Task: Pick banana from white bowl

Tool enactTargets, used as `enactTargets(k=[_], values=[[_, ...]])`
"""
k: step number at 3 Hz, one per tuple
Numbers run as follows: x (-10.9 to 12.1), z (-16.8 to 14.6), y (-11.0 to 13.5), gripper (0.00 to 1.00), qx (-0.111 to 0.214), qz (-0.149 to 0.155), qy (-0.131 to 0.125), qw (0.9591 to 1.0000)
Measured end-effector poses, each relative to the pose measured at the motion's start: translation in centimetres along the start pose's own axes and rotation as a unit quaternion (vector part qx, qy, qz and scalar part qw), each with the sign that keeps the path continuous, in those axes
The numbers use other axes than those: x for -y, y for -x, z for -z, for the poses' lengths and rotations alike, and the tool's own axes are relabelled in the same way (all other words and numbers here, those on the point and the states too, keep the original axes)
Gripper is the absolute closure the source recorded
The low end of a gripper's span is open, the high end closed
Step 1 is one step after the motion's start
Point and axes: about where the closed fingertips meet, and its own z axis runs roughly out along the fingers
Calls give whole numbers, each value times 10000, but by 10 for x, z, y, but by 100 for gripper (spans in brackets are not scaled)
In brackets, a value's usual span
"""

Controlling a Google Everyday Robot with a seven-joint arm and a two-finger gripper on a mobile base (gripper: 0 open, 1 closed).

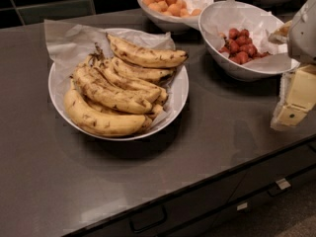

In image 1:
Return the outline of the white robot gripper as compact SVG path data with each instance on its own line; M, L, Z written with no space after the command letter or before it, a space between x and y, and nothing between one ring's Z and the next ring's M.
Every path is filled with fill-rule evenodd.
M297 127L316 105L316 0L307 0L292 21L276 29L268 40L274 44L287 41L288 55L307 63L281 76L271 128L284 131Z

